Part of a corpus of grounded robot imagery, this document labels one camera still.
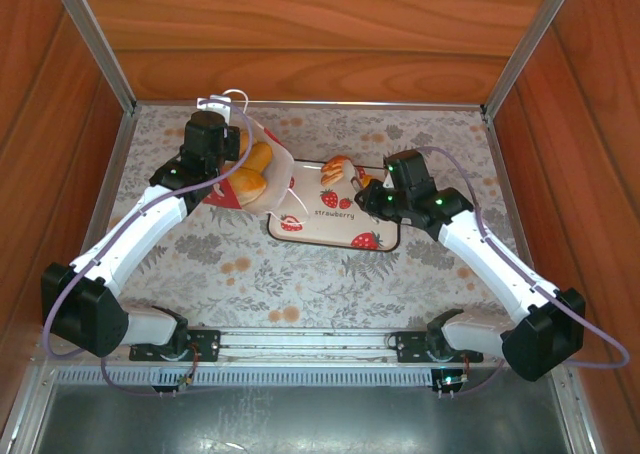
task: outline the strawberry print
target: strawberry print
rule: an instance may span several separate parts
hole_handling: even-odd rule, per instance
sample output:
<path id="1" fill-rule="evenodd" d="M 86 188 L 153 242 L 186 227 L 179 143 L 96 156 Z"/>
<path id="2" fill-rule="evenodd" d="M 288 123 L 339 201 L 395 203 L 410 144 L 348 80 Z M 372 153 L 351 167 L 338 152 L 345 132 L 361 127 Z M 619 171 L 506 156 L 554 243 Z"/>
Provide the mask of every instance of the strawberry print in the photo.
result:
<path id="1" fill-rule="evenodd" d="M 326 189 L 320 193 L 320 199 L 324 202 L 324 205 L 335 209 L 338 207 L 338 195 L 331 189 Z"/>
<path id="2" fill-rule="evenodd" d="M 338 207 L 340 209 L 349 209 L 352 203 L 353 201 L 351 199 L 345 197 L 344 199 L 340 199 L 340 204 L 338 204 Z"/>
<path id="3" fill-rule="evenodd" d="M 282 216 L 280 220 L 282 221 L 280 227 L 283 231 L 295 232 L 302 230 L 302 224 L 293 216 Z"/>
<path id="4" fill-rule="evenodd" d="M 382 241 L 380 240 L 380 235 L 375 232 L 363 232 L 356 236 L 356 238 L 351 241 L 351 247 L 358 247 L 360 249 L 371 249 L 376 250 L 380 248 L 380 244 Z"/>

